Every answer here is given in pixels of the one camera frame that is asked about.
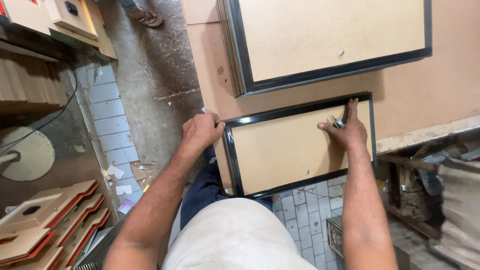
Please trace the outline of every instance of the blue jeans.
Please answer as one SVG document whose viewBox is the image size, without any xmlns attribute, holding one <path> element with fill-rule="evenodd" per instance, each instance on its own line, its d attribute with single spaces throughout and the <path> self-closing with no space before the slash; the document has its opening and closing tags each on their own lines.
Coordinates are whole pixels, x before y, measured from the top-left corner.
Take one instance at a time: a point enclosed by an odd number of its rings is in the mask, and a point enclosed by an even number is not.
<svg viewBox="0 0 480 270">
<path fill-rule="evenodd" d="M 220 193 L 220 171 L 216 161 L 211 164 L 206 164 L 195 177 L 190 189 L 188 190 L 180 210 L 180 229 L 187 225 L 187 223 L 203 208 L 208 205 L 229 199 Z M 273 212 L 272 197 L 266 197 L 255 200 L 267 207 Z"/>
<path fill-rule="evenodd" d="M 134 11 L 137 7 L 137 4 L 135 4 L 133 0 L 119 0 L 119 3 L 125 11 Z"/>
</svg>

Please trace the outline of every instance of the white shirt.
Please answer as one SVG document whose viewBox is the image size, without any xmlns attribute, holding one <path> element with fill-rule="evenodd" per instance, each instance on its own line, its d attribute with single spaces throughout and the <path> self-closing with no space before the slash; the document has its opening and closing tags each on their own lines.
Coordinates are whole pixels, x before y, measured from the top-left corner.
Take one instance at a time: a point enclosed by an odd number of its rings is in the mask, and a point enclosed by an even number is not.
<svg viewBox="0 0 480 270">
<path fill-rule="evenodd" d="M 283 224 L 265 206 L 244 198 L 202 209 L 183 228 L 162 269 L 315 269 Z"/>
</svg>

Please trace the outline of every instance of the black frame moulding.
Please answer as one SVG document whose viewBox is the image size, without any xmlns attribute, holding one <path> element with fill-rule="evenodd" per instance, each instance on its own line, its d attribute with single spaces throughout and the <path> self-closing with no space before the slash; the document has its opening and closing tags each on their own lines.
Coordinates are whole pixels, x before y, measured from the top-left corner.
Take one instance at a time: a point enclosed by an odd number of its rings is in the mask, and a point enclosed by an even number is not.
<svg viewBox="0 0 480 270">
<path fill-rule="evenodd" d="M 234 45 L 237 50 L 237 55 L 239 56 L 238 61 L 241 70 L 241 80 L 244 87 L 244 94 L 238 96 L 238 98 L 314 83 L 349 74 L 382 69 L 389 66 L 418 61 L 425 57 L 432 56 L 432 0 L 423 0 L 423 18 L 425 27 L 425 48 L 423 49 L 254 82 L 252 68 L 250 65 L 250 57 L 247 49 L 247 40 L 245 37 L 245 31 L 243 29 L 243 20 L 241 16 L 239 0 L 226 1 L 235 40 Z"/>
<path fill-rule="evenodd" d="M 373 166 L 376 163 L 377 153 L 376 153 L 376 143 L 375 143 L 375 125 L 374 125 L 374 118 L 373 118 L 373 102 L 372 102 L 371 92 L 363 92 L 363 93 L 354 94 L 354 95 L 331 98 L 331 99 L 326 99 L 321 101 L 305 103 L 297 106 L 291 106 L 291 107 L 286 107 L 282 109 L 261 112 L 258 114 L 242 116 L 242 117 L 225 121 L 225 129 L 223 133 L 225 146 L 227 148 L 227 158 L 230 166 L 230 173 L 232 176 L 233 185 L 235 186 L 236 196 L 247 197 L 247 198 L 262 198 L 262 197 L 278 194 L 280 192 L 284 192 L 287 190 L 291 190 L 294 188 L 306 186 L 309 184 L 327 181 L 329 179 L 333 179 L 333 178 L 347 174 L 347 169 L 342 169 L 335 172 L 329 172 L 326 174 L 311 177 L 301 181 L 297 181 L 297 182 L 281 185 L 275 188 L 245 195 L 243 191 L 243 185 L 241 182 L 240 168 L 239 168 L 238 159 L 237 159 L 237 152 L 235 150 L 235 142 L 233 139 L 232 128 L 259 123 L 259 122 L 268 121 L 268 120 L 273 120 L 277 118 L 307 113 L 307 112 L 316 111 L 316 110 L 323 110 L 323 109 L 337 107 L 337 106 L 345 106 L 348 103 L 348 100 L 350 98 L 358 98 L 359 102 L 367 101 L 367 100 L 369 101 L 370 132 L 371 132 L 371 138 L 372 138 L 371 143 L 372 143 L 372 157 L 373 157 L 372 166 Z"/>
</svg>

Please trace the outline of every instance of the bare foot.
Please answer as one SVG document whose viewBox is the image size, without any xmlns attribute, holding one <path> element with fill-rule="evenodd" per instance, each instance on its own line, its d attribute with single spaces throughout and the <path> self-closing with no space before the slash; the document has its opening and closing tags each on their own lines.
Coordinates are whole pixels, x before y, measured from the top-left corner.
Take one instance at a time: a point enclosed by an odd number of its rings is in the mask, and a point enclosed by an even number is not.
<svg viewBox="0 0 480 270">
<path fill-rule="evenodd" d="M 163 21 L 163 19 L 159 18 L 155 12 L 150 10 L 146 11 L 142 7 L 138 6 L 135 10 L 126 11 L 126 13 L 130 18 L 136 19 L 146 26 L 157 26 Z"/>
</svg>

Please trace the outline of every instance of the forearm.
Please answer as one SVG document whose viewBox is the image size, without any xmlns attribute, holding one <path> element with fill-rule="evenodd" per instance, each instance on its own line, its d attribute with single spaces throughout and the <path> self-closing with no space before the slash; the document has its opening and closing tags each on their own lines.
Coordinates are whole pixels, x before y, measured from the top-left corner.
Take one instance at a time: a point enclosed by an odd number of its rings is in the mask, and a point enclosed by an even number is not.
<svg viewBox="0 0 480 270">
<path fill-rule="evenodd" d="M 123 249 L 157 253 L 161 243 L 169 237 L 185 179 L 199 155 L 182 144 L 179 146 L 166 168 L 131 210 L 109 256 L 120 256 L 115 252 Z"/>
<path fill-rule="evenodd" d="M 345 186 L 344 227 L 356 237 L 371 241 L 388 238 L 388 226 L 366 147 L 348 152 L 348 174 Z"/>
<path fill-rule="evenodd" d="M 370 259 L 382 257 L 384 269 L 394 269 L 395 255 L 385 210 L 373 175 L 366 147 L 348 152 L 348 174 L 342 213 L 344 252 L 347 265 L 363 269 Z"/>
</svg>

